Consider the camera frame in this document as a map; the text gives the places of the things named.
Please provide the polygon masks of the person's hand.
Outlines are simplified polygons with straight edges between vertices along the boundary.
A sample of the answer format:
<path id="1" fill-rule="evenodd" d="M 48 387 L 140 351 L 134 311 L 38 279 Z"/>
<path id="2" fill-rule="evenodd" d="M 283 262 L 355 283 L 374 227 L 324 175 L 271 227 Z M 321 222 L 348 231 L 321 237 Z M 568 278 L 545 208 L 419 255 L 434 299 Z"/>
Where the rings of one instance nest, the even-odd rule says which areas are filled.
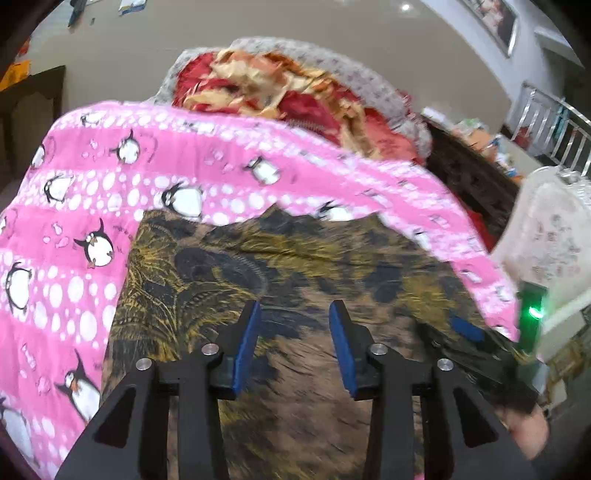
<path id="1" fill-rule="evenodd" d="M 539 406 L 529 414 L 504 408 L 498 410 L 497 415 L 529 460 L 542 452 L 548 442 L 549 426 L 544 411 Z"/>

